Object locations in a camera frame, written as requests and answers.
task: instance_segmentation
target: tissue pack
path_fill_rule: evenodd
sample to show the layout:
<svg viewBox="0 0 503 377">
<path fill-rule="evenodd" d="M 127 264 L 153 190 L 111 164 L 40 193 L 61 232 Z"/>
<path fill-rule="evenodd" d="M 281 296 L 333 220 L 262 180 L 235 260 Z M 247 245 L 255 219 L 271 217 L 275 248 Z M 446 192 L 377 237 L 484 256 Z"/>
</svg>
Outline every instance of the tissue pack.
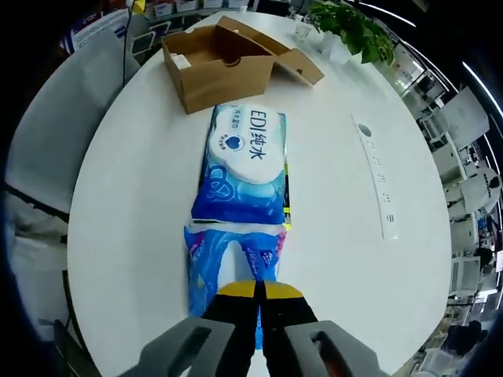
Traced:
<svg viewBox="0 0 503 377">
<path fill-rule="evenodd" d="M 282 224 L 286 116 L 218 105 L 211 116 L 194 220 Z"/>
<path fill-rule="evenodd" d="M 189 249 L 189 314 L 202 316 L 218 289 L 242 280 L 276 281 L 286 237 L 283 225 L 191 224 L 184 229 Z M 261 349 L 260 317 L 255 348 Z"/>
</svg>

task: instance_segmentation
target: ceiling light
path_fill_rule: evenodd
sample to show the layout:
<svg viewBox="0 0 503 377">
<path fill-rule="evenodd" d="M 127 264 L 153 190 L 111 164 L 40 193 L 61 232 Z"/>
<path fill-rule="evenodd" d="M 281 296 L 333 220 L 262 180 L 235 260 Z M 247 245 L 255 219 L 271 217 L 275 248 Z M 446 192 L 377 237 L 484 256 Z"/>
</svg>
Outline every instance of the ceiling light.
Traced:
<svg viewBox="0 0 503 377">
<path fill-rule="evenodd" d="M 389 14 L 390 16 L 392 16 L 392 17 L 394 17 L 394 18 L 398 18 L 400 21 L 403 21 L 403 22 L 405 22 L 405 23 L 409 24 L 410 26 L 414 26 L 414 27 L 416 27 L 416 25 L 415 25 L 414 23 L 410 22 L 409 20 L 406 20 L 406 19 L 405 19 L 405 18 L 403 18 L 403 17 L 400 17 L 400 16 L 399 16 L 399 15 L 397 15 L 397 14 L 394 14 L 394 13 L 390 12 L 389 10 L 379 8 L 378 6 L 375 6 L 375 5 L 366 4 L 366 3 L 364 3 L 364 2 L 359 2 L 359 4 L 361 4 L 361 5 L 365 5 L 365 6 L 368 6 L 369 8 L 373 8 L 373 9 L 379 10 L 379 11 L 381 11 L 381 12 L 383 12 L 383 13 Z"/>
<path fill-rule="evenodd" d="M 500 137 L 503 140 L 503 133 L 501 132 L 500 127 L 497 126 L 496 119 L 493 117 L 492 114 L 489 114 L 489 116 L 493 120 L 494 125 L 496 125 L 496 131 L 500 134 Z"/>
<path fill-rule="evenodd" d="M 498 213 L 499 213 L 499 218 L 500 218 L 500 230 L 503 230 L 503 224 L 501 223 L 501 205 L 500 205 L 500 201 L 498 200 L 497 202 L 497 210 L 498 210 Z"/>
<path fill-rule="evenodd" d="M 486 143 L 487 143 L 487 146 L 489 147 L 489 150 L 490 150 L 490 154 L 493 156 L 493 161 L 494 161 L 494 164 L 496 165 L 496 171 L 498 174 L 500 174 L 500 167 L 498 166 L 497 164 L 497 161 L 496 161 L 496 156 L 494 155 L 494 151 L 493 151 L 493 147 L 490 146 L 490 142 L 489 142 L 489 139 L 487 138 L 487 135 L 484 134 L 484 138 L 486 139 Z"/>
<path fill-rule="evenodd" d="M 484 82 L 482 81 L 482 79 L 477 76 L 477 74 L 472 70 L 472 68 L 466 64 L 465 62 L 463 62 L 463 67 L 468 71 L 470 72 L 470 75 L 473 76 L 473 78 L 479 83 L 479 85 L 482 87 L 482 89 L 484 89 L 484 92 L 486 92 L 487 96 L 489 97 L 489 99 L 491 100 L 491 102 L 493 102 L 493 105 L 496 107 L 497 109 L 497 112 L 500 113 L 501 117 L 503 118 L 503 110 L 501 110 L 500 108 L 500 105 L 498 102 L 496 102 L 496 98 L 494 98 L 493 94 L 489 91 L 489 89 L 487 89 L 487 86 L 486 84 L 484 84 Z"/>
<path fill-rule="evenodd" d="M 503 295 L 503 289 L 500 291 L 500 297 L 499 297 L 499 299 L 497 300 L 496 309 L 500 309 L 500 305 L 501 305 L 501 295 Z"/>
<path fill-rule="evenodd" d="M 489 162 L 489 159 L 487 158 L 487 156 L 486 156 L 486 162 L 487 162 L 487 166 L 488 166 L 490 169 L 492 169 L 493 167 L 490 165 L 490 162 Z"/>
<path fill-rule="evenodd" d="M 456 93 L 459 93 L 459 90 L 457 90 L 457 87 L 456 87 L 456 86 L 454 86 L 454 84 L 453 84 L 453 83 L 452 83 L 452 82 L 451 82 L 451 81 L 447 78 L 447 76 L 445 76 L 445 75 L 443 74 L 443 72 L 442 72 L 442 71 L 440 71 L 440 69 L 439 69 L 436 65 L 434 65 L 434 64 L 433 64 L 433 62 L 432 62 L 431 60 L 429 60 L 429 59 L 428 59 L 428 58 L 427 58 L 427 57 L 426 57 L 426 56 L 425 56 L 425 55 L 424 55 L 424 54 L 423 54 L 420 50 L 418 50 L 416 47 L 412 46 L 410 43 L 408 43 L 408 42 L 404 41 L 403 39 L 402 39 L 402 42 L 403 42 L 404 44 L 406 44 L 408 47 L 410 47 L 411 49 L 413 49 L 414 51 L 416 51 L 417 53 L 419 53 L 419 54 L 420 54 L 420 55 L 421 55 L 421 56 L 422 56 L 422 57 L 423 57 L 423 58 L 424 58 L 424 59 L 425 59 L 425 60 L 426 60 L 429 64 L 431 64 L 431 65 L 432 65 L 432 66 L 433 66 L 433 67 L 434 67 L 434 68 L 435 68 L 435 69 L 439 72 L 439 74 L 440 74 L 440 75 L 441 75 L 441 76 L 442 76 L 442 77 L 443 77 L 443 78 L 444 78 L 444 79 L 445 79 L 445 80 L 446 80 L 446 81 L 447 81 L 447 82 L 448 82 L 448 83 L 449 83 L 449 84 L 450 84 L 450 85 L 454 88 L 454 90 L 456 91 Z"/>
</svg>

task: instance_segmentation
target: white power strip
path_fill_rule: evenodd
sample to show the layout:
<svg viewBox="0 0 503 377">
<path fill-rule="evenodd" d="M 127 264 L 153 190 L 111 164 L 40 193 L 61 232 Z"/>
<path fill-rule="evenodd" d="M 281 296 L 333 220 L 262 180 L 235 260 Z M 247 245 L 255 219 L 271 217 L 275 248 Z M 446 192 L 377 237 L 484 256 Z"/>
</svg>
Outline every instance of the white power strip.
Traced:
<svg viewBox="0 0 503 377">
<path fill-rule="evenodd" d="M 387 179 L 383 162 L 379 157 L 379 149 L 370 128 L 363 123 L 354 122 L 354 124 L 358 130 L 358 136 L 362 142 L 372 173 L 372 180 L 379 204 L 383 238 L 385 240 L 396 240 L 398 238 L 398 219 L 395 210 L 395 201 L 391 194 L 391 185 Z"/>
</svg>

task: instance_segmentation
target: white round table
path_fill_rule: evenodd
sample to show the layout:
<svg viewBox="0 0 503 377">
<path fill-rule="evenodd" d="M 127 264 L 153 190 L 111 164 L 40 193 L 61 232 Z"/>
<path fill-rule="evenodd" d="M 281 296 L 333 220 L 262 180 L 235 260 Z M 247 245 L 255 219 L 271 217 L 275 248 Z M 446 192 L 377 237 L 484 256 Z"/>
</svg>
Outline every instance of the white round table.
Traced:
<svg viewBox="0 0 503 377">
<path fill-rule="evenodd" d="M 292 230 L 279 280 L 304 294 L 395 372 L 442 318 L 450 228 L 439 175 L 398 94 L 371 65 L 330 64 L 293 38 L 293 21 L 222 14 L 299 47 L 325 73 L 314 87 L 275 69 L 262 96 L 238 100 L 287 115 Z M 73 305 L 105 377 L 138 362 L 142 347 L 187 315 L 185 244 L 211 108 L 186 115 L 156 54 L 101 122 L 76 184 L 68 233 Z M 351 116 L 382 147 L 398 239 L 384 240 L 369 164 Z M 266 375 L 255 352 L 249 375 Z"/>
</svg>

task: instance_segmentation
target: cardboard box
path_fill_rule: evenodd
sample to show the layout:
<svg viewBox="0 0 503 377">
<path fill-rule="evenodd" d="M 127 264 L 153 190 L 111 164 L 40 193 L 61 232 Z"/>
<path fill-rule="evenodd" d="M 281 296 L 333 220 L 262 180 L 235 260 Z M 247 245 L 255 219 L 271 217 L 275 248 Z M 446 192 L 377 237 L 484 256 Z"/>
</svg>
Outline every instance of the cardboard box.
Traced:
<svg viewBox="0 0 503 377">
<path fill-rule="evenodd" d="M 179 69 L 170 53 L 190 67 Z M 298 49 L 289 49 L 227 16 L 216 24 L 163 38 L 164 63 L 187 114 L 263 94 L 275 62 L 314 85 L 323 74 Z"/>
</svg>

